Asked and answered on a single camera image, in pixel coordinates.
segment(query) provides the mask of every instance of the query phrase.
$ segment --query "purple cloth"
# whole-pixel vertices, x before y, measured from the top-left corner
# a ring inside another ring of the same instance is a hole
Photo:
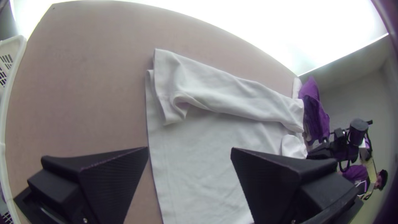
[[[314,77],[310,76],[298,93],[299,99],[304,102],[304,123],[308,126],[308,131],[312,137],[308,142],[312,145],[315,140],[322,141],[324,137],[329,138],[329,115],[325,113],[319,98],[318,85]]]
[[[368,171],[363,165],[350,166],[348,170],[343,173],[343,177],[349,180],[351,183],[356,184],[368,178]]]

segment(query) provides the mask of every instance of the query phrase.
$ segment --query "white laundry basket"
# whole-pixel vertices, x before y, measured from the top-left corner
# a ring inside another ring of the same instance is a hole
[[[26,38],[21,35],[0,41],[0,92],[2,92],[0,103],[0,183],[5,202],[7,203],[14,224],[20,224],[20,221],[8,182],[7,165],[5,161],[5,126],[12,85],[26,49],[26,43]]]

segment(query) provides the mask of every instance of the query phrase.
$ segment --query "black triangular gripper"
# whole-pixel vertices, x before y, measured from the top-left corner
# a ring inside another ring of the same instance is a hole
[[[255,223],[280,223],[302,184],[336,171],[335,159],[305,160],[232,148],[231,160]]]
[[[141,147],[73,158],[44,156],[41,163],[80,184],[100,224],[122,224],[147,160],[148,148]]]

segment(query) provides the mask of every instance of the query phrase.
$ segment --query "beige tabletop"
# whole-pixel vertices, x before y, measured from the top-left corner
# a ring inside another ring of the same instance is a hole
[[[5,144],[13,197],[41,169],[44,155],[148,145],[144,75],[153,66],[154,48],[292,95],[292,72],[200,20],[128,2],[54,4],[27,43],[10,96]],[[150,161],[125,223],[162,223]]]

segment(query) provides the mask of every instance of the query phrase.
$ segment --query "table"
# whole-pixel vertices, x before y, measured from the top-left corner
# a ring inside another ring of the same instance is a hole
[[[12,87],[6,160],[12,195],[40,158],[147,146],[144,75],[166,49],[292,95],[295,75],[272,57],[200,20],[128,2],[52,5],[33,31]],[[19,213],[22,223],[28,223]],[[125,223],[161,224],[150,161]]]

